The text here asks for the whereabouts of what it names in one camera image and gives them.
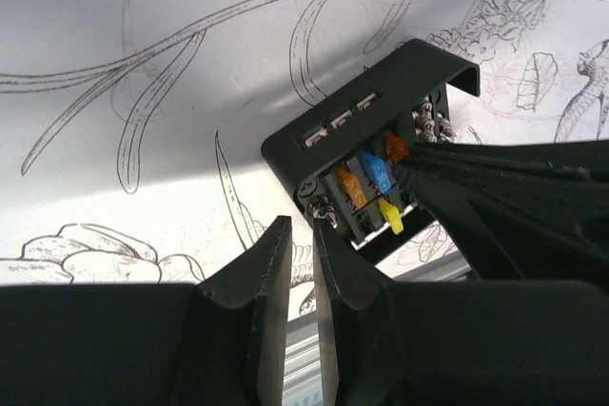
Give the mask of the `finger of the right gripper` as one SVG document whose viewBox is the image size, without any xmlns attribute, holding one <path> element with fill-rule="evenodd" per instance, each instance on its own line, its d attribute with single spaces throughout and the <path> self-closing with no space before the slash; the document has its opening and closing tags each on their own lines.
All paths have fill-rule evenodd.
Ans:
<svg viewBox="0 0 609 406">
<path fill-rule="evenodd" d="M 608 280 L 608 143 L 417 143 L 397 180 L 484 280 Z"/>
</svg>

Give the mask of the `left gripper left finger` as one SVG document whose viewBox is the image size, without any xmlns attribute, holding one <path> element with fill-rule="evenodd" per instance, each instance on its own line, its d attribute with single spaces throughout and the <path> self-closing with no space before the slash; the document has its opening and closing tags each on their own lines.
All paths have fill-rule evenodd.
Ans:
<svg viewBox="0 0 609 406">
<path fill-rule="evenodd" d="M 292 222 L 197 285 L 183 342 L 186 405 L 279 405 L 291 281 Z"/>
</svg>

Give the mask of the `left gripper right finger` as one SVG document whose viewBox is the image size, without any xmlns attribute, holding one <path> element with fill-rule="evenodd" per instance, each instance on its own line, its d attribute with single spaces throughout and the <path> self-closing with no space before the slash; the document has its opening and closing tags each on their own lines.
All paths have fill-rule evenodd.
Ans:
<svg viewBox="0 0 609 406">
<path fill-rule="evenodd" d="M 472 280 L 395 281 L 315 221 L 327 405 L 473 405 L 465 292 Z"/>
</svg>

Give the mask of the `black fuse box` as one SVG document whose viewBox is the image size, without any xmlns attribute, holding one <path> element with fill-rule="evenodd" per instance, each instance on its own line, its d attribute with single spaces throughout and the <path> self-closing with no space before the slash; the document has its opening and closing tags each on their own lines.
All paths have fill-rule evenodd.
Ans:
<svg viewBox="0 0 609 406">
<path fill-rule="evenodd" d="M 262 156 L 307 222 L 331 222 L 377 264 L 433 222 L 394 166 L 418 141 L 453 138 L 449 87 L 479 95 L 479 65 L 410 40 L 270 135 Z"/>
</svg>

